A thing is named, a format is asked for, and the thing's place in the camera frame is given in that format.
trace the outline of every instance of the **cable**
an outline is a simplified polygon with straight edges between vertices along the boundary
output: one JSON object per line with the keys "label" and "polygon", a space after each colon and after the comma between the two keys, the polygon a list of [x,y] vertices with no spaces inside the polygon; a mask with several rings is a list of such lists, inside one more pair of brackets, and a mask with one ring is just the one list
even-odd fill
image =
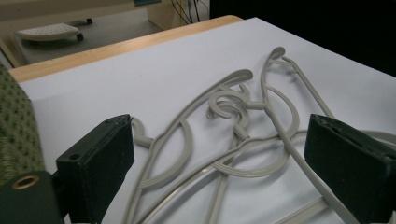
{"label": "cable", "polygon": [[198,22],[200,22],[201,20],[199,19],[199,13],[198,13],[198,8],[197,8],[197,3],[195,0],[192,0],[194,2],[194,6],[195,6],[195,13],[197,14],[197,20]]}
{"label": "cable", "polygon": [[174,0],[171,0],[171,2],[172,2],[172,6],[173,6],[173,8],[175,9],[175,11],[176,11],[176,13],[178,14],[178,16],[180,16],[180,18],[181,18],[186,24],[191,24],[192,22],[189,20],[189,17],[187,16],[187,14],[186,14],[186,12],[184,11],[184,9],[183,9],[183,7],[181,6],[181,4],[180,4],[178,1],[176,1],[177,4],[178,4],[178,6],[179,6],[179,8],[180,8],[180,11],[182,11],[182,12],[184,13],[184,15],[187,17],[187,21],[186,21],[186,19],[181,15],[181,12],[177,10],[177,8],[176,8],[176,6],[175,6],[175,3],[174,3]]}
{"label": "cable", "polygon": [[396,211],[393,211],[389,224],[396,224]]}
{"label": "cable", "polygon": [[[192,142],[192,137],[189,137],[191,135],[189,134],[191,130],[188,122],[186,121],[186,118],[198,105],[207,100],[209,101],[209,108],[206,110],[206,116],[209,119],[213,119],[215,115],[218,115],[225,119],[229,119],[232,115],[229,112],[224,111],[223,108],[231,108],[232,110],[237,112],[237,122],[233,126],[233,139],[230,143],[228,150],[219,154],[218,156],[209,159],[205,163],[199,165],[199,167],[194,169],[189,174],[181,177],[181,179],[177,181],[175,185],[171,186],[160,198],[158,198],[154,203],[149,206],[147,210],[143,212],[143,214],[137,219],[136,223],[147,223],[162,207],[169,203],[174,197],[176,197],[176,195],[178,195],[194,180],[200,178],[203,175],[207,175],[216,170],[219,170],[221,171],[221,173],[219,176],[218,184],[214,191],[212,201],[209,205],[209,211],[206,216],[206,223],[215,223],[219,215],[219,208],[227,186],[228,175],[236,175],[241,177],[259,177],[269,175],[284,167],[284,164],[287,161],[289,155],[291,155],[296,160],[297,164],[303,170],[305,175],[323,196],[324,201],[323,199],[318,199],[308,204],[307,206],[304,206],[302,209],[299,209],[295,213],[283,218],[279,221],[279,223],[294,223],[294,221],[296,220],[308,219],[314,214],[325,209],[327,207],[327,204],[346,223],[358,223],[356,218],[354,218],[352,214],[350,214],[350,212],[344,207],[344,205],[332,194],[331,190],[327,187],[327,185],[318,178],[318,176],[304,161],[302,155],[300,155],[300,153],[291,142],[291,139],[293,138],[306,135],[306,131],[298,131],[299,116],[298,111],[293,103],[283,93],[266,83],[266,73],[271,63],[291,65],[295,72],[303,80],[305,86],[314,95],[315,100],[318,102],[324,113],[326,113],[328,116],[332,116],[332,112],[325,105],[324,101],[320,98],[314,87],[310,84],[309,80],[306,78],[306,76],[297,66],[297,64],[294,61],[283,56],[285,52],[286,51],[283,48],[275,48],[270,53],[268,59],[262,67],[262,102],[250,101],[250,93],[248,89],[242,84],[240,85],[241,92],[234,91],[227,86],[232,85],[235,82],[244,81],[252,78],[252,73],[249,70],[236,71],[213,85],[207,91],[201,93],[197,98],[195,98],[194,101],[188,104],[176,116],[176,118],[171,122],[171,124],[168,126],[164,133],[160,134],[160,136],[154,139],[153,142],[149,141],[149,144],[147,144],[150,146],[149,155],[145,162],[144,169],[140,173],[138,180],[135,183],[130,201],[128,202],[127,208],[129,209],[125,213],[124,223],[130,223],[134,220],[134,214],[136,214],[137,211],[138,201],[144,188],[163,183],[164,181],[173,178],[180,172],[184,162],[186,162],[189,157],[186,156],[187,154],[189,154],[188,152],[186,152],[186,150],[189,150],[188,148],[185,148],[185,151],[183,151],[177,162],[173,164],[170,169],[163,172],[161,175],[157,175],[156,177],[148,179],[149,172],[161,146],[177,127],[184,127],[183,129],[185,130],[187,136],[186,146],[188,146]],[[281,57],[283,60],[285,60],[285,62],[277,60]],[[283,126],[280,124],[277,118],[276,113],[274,112],[274,109],[271,106],[271,102],[268,97],[268,91],[272,91],[276,95],[278,95],[288,105],[290,109],[292,122],[287,130],[284,130]],[[238,101],[218,101],[219,98],[224,96],[231,96],[231,98],[237,99]],[[273,122],[273,125],[277,131],[277,135],[263,138],[250,138],[248,132],[246,131],[246,127],[249,124],[249,115],[247,112],[248,109],[263,110]],[[140,129],[142,131],[139,131],[137,133],[143,135],[143,128]],[[366,133],[389,146],[396,146],[396,136],[394,134],[372,131],[366,131]],[[259,147],[263,144],[268,144],[279,140],[283,142],[284,149],[282,151],[282,155],[271,164],[255,171],[240,170],[233,167],[233,158],[235,156],[246,152],[254,147]]]}
{"label": "cable", "polygon": [[191,10],[191,0],[187,1],[187,7],[189,9],[189,16],[190,16],[190,21],[192,23],[192,10]]}
{"label": "cable", "polygon": [[151,147],[153,139],[145,136],[145,128],[142,121],[133,118],[131,123],[134,127],[134,143],[141,147]]}
{"label": "cable", "polygon": [[151,171],[151,168],[153,166],[155,159],[157,158],[161,146],[164,144],[164,142],[166,142],[169,136],[175,131],[180,121],[186,118],[198,105],[205,102],[207,98],[218,89],[218,86],[234,85],[235,83],[252,79],[252,77],[253,74],[249,70],[242,69],[235,71],[230,75],[228,75],[227,77],[223,78],[222,80],[211,86],[208,90],[204,91],[199,96],[197,96],[191,103],[189,103],[169,124],[169,126],[166,128],[164,133],[160,134],[157,138],[154,139],[154,142],[151,144],[151,147],[148,151],[148,157],[146,158],[145,164],[137,178],[137,181],[132,190],[132,194],[129,198],[128,205],[126,207],[126,211],[123,217],[123,223],[132,223],[134,221],[134,214],[136,214],[139,205],[139,200],[143,193],[143,189],[139,188],[140,183],[148,179],[149,172]]}

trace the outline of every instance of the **wooden table edge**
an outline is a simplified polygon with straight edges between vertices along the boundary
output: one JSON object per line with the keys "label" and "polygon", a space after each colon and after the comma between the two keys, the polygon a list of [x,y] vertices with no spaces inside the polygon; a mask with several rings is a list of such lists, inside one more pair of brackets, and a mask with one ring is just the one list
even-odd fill
{"label": "wooden table edge", "polygon": [[97,49],[85,50],[79,53],[70,54],[41,63],[33,63],[22,67],[9,69],[9,73],[14,76],[15,80],[18,82],[28,81],[61,72],[73,67],[82,66],[87,63],[93,63],[129,51],[143,49],[153,45],[161,44],[166,41],[181,38],[183,36],[197,34],[238,21],[242,21],[242,19],[232,15],[223,16],[208,21],[201,21],[195,24],[162,31],[152,35],[137,37]]}

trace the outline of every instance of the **green fabric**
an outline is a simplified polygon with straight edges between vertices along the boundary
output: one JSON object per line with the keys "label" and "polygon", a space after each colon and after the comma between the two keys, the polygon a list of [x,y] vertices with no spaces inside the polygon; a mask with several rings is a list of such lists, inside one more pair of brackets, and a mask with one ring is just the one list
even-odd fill
{"label": "green fabric", "polygon": [[0,186],[37,170],[44,162],[31,101],[0,64]]}

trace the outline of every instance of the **black plastic block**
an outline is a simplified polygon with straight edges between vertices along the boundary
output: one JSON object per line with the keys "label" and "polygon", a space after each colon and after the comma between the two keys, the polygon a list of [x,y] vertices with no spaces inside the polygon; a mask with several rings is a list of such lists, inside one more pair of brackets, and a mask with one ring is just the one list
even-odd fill
{"label": "black plastic block", "polygon": [[56,163],[71,221],[100,223],[134,163],[130,116],[103,121]]}
{"label": "black plastic block", "polygon": [[311,115],[306,162],[359,223],[388,223],[396,209],[396,151],[345,123]]}

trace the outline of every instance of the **metal ring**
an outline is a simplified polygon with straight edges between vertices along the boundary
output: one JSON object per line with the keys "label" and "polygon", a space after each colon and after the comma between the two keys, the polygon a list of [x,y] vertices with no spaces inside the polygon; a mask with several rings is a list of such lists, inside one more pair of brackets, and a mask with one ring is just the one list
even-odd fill
{"label": "metal ring", "polygon": [[35,183],[38,182],[40,177],[38,175],[28,175],[20,178],[12,184],[13,189],[27,189],[32,187]]}

